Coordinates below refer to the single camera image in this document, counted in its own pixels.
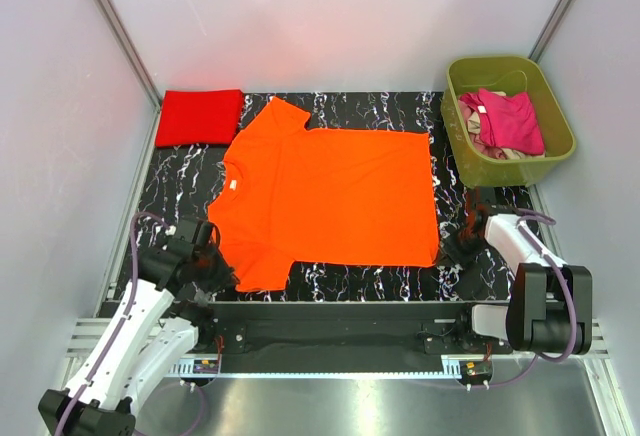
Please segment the orange t shirt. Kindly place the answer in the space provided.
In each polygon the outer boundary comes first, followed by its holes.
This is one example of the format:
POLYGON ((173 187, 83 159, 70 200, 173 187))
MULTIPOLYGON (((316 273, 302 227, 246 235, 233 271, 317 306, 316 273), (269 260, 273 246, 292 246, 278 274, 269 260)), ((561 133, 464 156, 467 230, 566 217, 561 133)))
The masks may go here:
POLYGON ((240 292, 280 291, 297 262, 431 267, 439 252, 430 137, 309 128, 273 98, 223 159, 209 205, 240 292))

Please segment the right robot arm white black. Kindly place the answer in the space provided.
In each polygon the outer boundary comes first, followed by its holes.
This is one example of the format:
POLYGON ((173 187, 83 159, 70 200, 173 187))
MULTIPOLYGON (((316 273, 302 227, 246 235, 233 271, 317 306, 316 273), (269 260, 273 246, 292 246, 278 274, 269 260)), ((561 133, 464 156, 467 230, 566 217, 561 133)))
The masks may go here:
POLYGON ((494 249, 515 280, 506 306, 474 303, 454 325, 458 344, 469 351, 481 342, 506 342, 554 362, 584 355, 592 345, 593 281, 584 266, 567 263, 530 229, 555 220, 532 209, 501 205, 491 188, 470 190, 465 223, 441 240, 438 266, 471 267, 479 254, 494 249))

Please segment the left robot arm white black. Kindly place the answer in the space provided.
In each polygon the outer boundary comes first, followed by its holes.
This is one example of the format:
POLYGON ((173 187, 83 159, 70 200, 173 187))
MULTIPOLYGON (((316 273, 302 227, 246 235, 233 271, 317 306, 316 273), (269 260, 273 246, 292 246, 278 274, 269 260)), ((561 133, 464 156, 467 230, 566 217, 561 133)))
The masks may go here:
POLYGON ((161 226, 165 241, 144 250, 129 235, 131 276, 115 314, 75 375, 41 397, 50 434, 132 435, 144 403, 180 358, 222 351, 212 309, 179 298, 191 285, 218 292, 236 284, 220 231, 198 218, 161 226))

